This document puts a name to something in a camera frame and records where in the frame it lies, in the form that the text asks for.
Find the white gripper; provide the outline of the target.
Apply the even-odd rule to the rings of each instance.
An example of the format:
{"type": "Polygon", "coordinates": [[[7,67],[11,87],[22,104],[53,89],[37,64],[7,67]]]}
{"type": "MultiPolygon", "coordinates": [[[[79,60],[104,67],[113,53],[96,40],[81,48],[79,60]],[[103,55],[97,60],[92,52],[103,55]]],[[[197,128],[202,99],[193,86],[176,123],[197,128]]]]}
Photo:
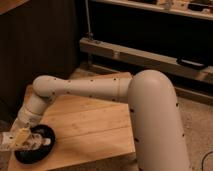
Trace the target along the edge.
{"type": "Polygon", "coordinates": [[[21,147],[22,144],[29,138],[30,130],[38,124],[38,116],[34,114],[19,114],[15,119],[11,132],[16,133],[13,144],[15,147],[21,147]]]}

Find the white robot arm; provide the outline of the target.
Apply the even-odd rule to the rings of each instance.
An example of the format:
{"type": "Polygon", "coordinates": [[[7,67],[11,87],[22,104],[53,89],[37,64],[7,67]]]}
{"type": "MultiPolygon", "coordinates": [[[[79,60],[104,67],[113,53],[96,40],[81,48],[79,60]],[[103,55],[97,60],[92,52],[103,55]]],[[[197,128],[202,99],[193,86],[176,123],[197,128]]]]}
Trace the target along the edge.
{"type": "Polygon", "coordinates": [[[177,96],[167,76],[144,70],[130,78],[63,80],[39,76],[13,123],[9,149],[23,164],[36,163],[53,148],[53,130],[40,123],[60,95],[71,94],[128,105],[140,171],[191,171],[177,96]]]}

